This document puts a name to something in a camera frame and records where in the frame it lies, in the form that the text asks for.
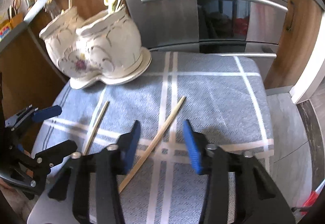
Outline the wooden cabinet door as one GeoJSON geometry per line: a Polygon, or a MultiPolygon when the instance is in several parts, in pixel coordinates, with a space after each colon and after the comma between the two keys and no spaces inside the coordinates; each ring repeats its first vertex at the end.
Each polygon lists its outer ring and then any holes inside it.
{"type": "MultiPolygon", "coordinates": [[[[58,6],[68,9],[68,0],[55,0],[58,6]]],[[[73,0],[78,15],[87,19],[102,11],[103,0],[73,0]]],[[[67,79],[51,62],[39,32],[51,17],[42,9],[1,52],[3,74],[3,112],[6,118],[33,105],[44,108],[51,105],[67,79]]]]}

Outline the blue plaid cloth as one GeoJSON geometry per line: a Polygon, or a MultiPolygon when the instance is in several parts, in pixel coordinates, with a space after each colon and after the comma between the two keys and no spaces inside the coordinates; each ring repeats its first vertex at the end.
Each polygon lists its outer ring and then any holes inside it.
{"type": "Polygon", "coordinates": [[[261,74],[252,59],[153,52],[148,69],[132,82],[113,86],[98,82],[81,90],[65,85],[55,100],[62,114],[43,123],[32,153],[68,139],[82,149],[89,128],[108,104],[90,152],[116,142],[139,121],[140,157],[181,97],[185,97],[181,110],[122,191],[121,204],[127,223],[197,223],[207,178],[191,167],[182,135],[184,120],[224,150],[248,150],[266,170],[273,166],[271,116],[261,74]]]}

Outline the white ceramic double utensil holder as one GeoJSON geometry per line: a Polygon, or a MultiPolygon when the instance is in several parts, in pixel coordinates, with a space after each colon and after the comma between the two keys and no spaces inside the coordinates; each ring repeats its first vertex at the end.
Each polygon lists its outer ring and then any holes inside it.
{"type": "Polygon", "coordinates": [[[72,7],[43,28],[39,37],[53,64],[70,78],[73,89],[97,81],[128,83],[144,73],[152,61],[125,6],[112,14],[103,10],[87,20],[72,7]]]}

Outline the wooden knife block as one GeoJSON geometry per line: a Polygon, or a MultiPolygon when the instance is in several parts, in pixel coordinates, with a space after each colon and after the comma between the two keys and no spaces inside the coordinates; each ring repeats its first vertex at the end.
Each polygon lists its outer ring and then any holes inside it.
{"type": "Polygon", "coordinates": [[[23,22],[23,13],[19,12],[17,15],[12,17],[12,19],[10,20],[11,28],[14,29],[22,22],[23,22]]]}

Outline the stainless steel oven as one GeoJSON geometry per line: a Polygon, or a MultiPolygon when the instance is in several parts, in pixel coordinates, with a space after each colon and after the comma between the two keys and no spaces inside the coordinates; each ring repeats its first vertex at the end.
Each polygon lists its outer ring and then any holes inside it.
{"type": "Polygon", "coordinates": [[[149,49],[275,59],[288,0],[126,0],[149,49]]]}

